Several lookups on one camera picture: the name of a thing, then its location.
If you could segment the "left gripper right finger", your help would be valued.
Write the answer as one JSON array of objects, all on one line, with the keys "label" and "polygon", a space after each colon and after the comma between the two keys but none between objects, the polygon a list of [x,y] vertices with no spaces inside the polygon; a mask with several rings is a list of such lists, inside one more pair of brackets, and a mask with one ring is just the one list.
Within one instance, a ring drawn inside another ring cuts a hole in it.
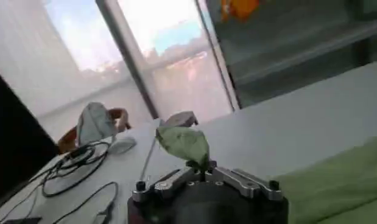
[{"label": "left gripper right finger", "polygon": [[260,179],[242,169],[213,166],[205,172],[205,175],[209,181],[233,187],[245,198],[254,199],[263,195],[270,201],[283,200],[283,193],[277,181]]}]

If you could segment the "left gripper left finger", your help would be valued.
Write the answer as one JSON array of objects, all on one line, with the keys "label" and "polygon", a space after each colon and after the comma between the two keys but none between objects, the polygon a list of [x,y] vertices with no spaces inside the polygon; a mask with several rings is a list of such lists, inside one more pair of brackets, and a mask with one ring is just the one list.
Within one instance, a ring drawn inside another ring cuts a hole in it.
[{"label": "left gripper left finger", "polygon": [[132,190],[134,202],[168,201],[189,182],[200,181],[204,166],[188,161],[185,166],[162,175],[147,174]]}]

